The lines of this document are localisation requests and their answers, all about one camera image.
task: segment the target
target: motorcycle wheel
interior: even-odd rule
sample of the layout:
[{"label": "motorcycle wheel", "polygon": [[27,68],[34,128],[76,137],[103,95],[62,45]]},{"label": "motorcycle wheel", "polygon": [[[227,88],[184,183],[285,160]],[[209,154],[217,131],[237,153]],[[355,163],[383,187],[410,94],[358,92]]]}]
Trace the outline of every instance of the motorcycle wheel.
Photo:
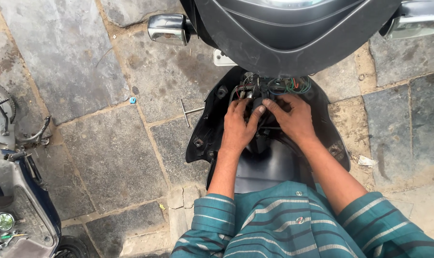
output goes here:
[{"label": "motorcycle wheel", "polygon": [[0,85],[0,98],[1,99],[10,99],[10,106],[11,106],[11,110],[13,111],[13,114],[11,114],[10,117],[10,123],[13,122],[14,117],[16,116],[16,103],[13,101],[13,99],[11,98],[11,95],[8,93],[8,91],[2,87],[2,85]]},{"label": "motorcycle wheel", "polygon": [[62,236],[55,258],[89,258],[85,244],[74,236]]}]

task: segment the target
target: motorcycle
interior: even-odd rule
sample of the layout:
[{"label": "motorcycle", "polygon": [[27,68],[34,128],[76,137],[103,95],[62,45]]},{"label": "motorcycle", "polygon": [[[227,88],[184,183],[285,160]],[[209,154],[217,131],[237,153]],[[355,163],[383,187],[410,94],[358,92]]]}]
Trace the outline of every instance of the motorcycle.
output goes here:
[{"label": "motorcycle", "polygon": [[14,134],[15,103],[0,85],[0,257],[87,258],[88,250],[73,236],[61,235],[61,220],[26,144],[48,144],[43,133]]},{"label": "motorcycle", "polygon": [[[214,64],[234,66],[209,92],[187,145],[187,162],[206,160],[210,184],[231,101],[251,97],[247,113],[264,98],[299,95],[311,106],[317,137],[350,170],[350,159],[327,106],[325,92],[309,76],[343,60],[376,32],[386,39],[434,33],[434,0],[181,0],[183,14],[148,20],[159,43],[185,46],[191,35],[215,48]],[[261,191],[283,181],[315,189],[311,167],[270,113],[243,151],[235,193]]]}]

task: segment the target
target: stone paving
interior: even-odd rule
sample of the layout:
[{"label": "stone paving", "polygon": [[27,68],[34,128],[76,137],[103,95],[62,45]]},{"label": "stone paving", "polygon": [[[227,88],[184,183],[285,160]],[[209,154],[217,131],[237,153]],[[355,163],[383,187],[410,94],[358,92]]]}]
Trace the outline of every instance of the stone paving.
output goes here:
[{"label": "stone paving", "polygon": [[[170,221],[192,211],[185,199],[169,207],[168,193],[205,194],[209,164],[184,159],[200,114],[186,127],[179,100],[202,107],[229,67],[215,67],[197,38],[151,42],[143,22],[161,12],[183,10],[174,0],[0,0],[0,84],[17,103],[19,133],[53,116],[50,144],[28,152],[63,234],[81,238],[92,258],[167,257]],[[378,161],[352,160],[352,175],[434,238],[434,35],[375,35],[313,79],[352,156]]]}]

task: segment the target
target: man's left hand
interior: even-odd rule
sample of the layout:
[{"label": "man's left hand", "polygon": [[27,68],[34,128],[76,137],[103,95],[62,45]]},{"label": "man's left hand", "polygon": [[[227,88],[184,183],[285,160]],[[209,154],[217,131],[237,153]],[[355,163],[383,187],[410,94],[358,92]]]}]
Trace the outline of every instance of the man's left hand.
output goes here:
[{"label": "man's left hand", "polygon": [[248,123],[244,120],[244,111],[247,103],[252,99],[236,100],[231,102],[225,115],[221,151],[233,152],[241,155],[243,149],[254,138],[257,131],[258,120],[265,112],[263,105],[257,107],[249,118]]}]

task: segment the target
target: striped shirt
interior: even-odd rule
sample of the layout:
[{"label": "striped shirt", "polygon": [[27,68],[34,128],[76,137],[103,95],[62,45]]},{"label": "striped shirt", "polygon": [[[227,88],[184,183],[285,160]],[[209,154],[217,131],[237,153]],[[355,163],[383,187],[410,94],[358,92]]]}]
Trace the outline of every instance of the striped shirt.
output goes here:
[{"label": "striped shirt", "polygon": [[331,210],[323,192],[296,182],[234,200],[208,194],[194,202],[191,230],[171,257],[434,257],[434,240],[379,192],[338,216]]}]

